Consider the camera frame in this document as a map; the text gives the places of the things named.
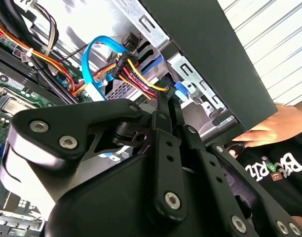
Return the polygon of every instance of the orange wire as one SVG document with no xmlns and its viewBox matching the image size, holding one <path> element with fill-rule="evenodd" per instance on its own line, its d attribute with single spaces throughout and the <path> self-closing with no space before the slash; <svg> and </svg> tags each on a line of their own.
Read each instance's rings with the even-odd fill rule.
<svg viewBox="0 0 302 237">
<path fill-rule="evenodd" d="M 7 33 L 9 33 L 1 24 L 0 24 L 0 30 L 2 31 L 5 31 Z M 27 46 L 26 44 L 24 44 L 23 42 L 21 42 L 20 40 L 18 40 L 17 38 L 13 37 L 11 35 L 11 33 L 9 33 L 9 35 L 6 35 L 6 37 L 10 38 L 11 40 L 15 41 L 18 45 L 20 45 L 21 47 L 25 48 L 26 50 L 29 50 L 30 47 Z M 70 83 L 72 84 L 72 92 L 75 91 L 75 88 L 76 88 L 76 85 L 75 85 L 75 82 L 72 78 L 72 76 L 69 74 L 69 72 L 66 70 L 65 67 L 63 67 L 61 64 L 59 64 L 57 61 L 55 61 L 54 59 L 48 57 L 48 56 L 45 56 L 44 54 L 36 51 L 36 50 L 33 50 L 34 54 L 38 55 L 40 58 L 44 59 L 45 61 L 47 62 L 50 62 L 51 64 L 53 65 L 56 65 L 57 68 L 60 68 L 61 71 L 67 76 L 67 78 L 69 79 Z"/>
<path fill-rule="evenodd" d="M 100 77 L 100 75 L 104 74 L 105 72 L 109 71 L 110 69 L 113 69 L 116 67 L 116 63 L 115 64 L 112 64 L 110 65 L 109 67 L 105 68 L 104 70 L 102 70 L 99 74 L 95 75 L 93 78 L 94 79 L 97 79 Z"/>
</svg>

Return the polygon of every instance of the blue clip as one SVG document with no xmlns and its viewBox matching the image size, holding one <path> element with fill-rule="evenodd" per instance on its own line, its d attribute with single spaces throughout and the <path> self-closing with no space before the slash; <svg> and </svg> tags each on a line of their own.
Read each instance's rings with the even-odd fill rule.
<svg viewBox="0 0 302 237">
<path fill-rule="evenodd" d="M 187 101 L 188 100 L 188 90 L 185 88 L 185 86 L 183 86 L 183 84 L 181 82 L 177 82 L 175 83 L 175 94 L 183 101 Z"/>
</svg>

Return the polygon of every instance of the cable tie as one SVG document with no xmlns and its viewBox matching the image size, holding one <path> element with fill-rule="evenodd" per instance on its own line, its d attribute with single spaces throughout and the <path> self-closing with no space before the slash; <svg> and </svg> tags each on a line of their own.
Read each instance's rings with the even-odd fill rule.
<svg viewBox="0 0 302 237">
<path fill-rule="evenodd" d="M 27 57 L 31 57 L 32 56 L 32 54 L 33 54 L 33 48 L 30 48 L 28 51 L 27 51 L 27 53 L 26 53 L 26 56 Z"/>
</svg>

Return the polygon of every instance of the motherboard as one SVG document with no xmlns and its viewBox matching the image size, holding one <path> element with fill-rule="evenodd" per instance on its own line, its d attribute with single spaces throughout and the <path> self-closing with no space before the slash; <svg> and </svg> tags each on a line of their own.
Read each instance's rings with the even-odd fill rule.
<svg viewBox="0 0 302 237">
<path fill-rule="evenodd" d="M 5 37 L 0 38 L 0 163 L 12 117 L 22 110 L 62 105 L 33 68 L 23 61 L 22 49 Z M 76 73 L 69 73 L 78 83 Z M 86 92 L 78 95 L 80 102 L 90 102 Z"/>
</svg>

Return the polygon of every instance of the black metal arm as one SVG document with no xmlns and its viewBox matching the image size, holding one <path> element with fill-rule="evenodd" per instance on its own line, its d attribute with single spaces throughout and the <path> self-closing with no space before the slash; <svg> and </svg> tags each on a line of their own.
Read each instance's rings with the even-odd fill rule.
<svg viewBox="0 0 302 237">
<path fill-rule="evenodd" d="M 19 141 L 33 148 L 21 149 Z M 20 112 L 3 169 L 11 175 L 6 163 L 14 152 L 47 189 L 45 175 L 59 185 L 75 175 L 82 159 L 123 145 L 134 147 L 133 156 L 60 197 L 45 236 L 302 236 L 293 218 L 222 146 L 202 144 L 184 123 L 178 100 L 164 93 L 152 115 L 125 99 Z M 220 163 L 255 195 L 254 228 Z"/>
</svg>

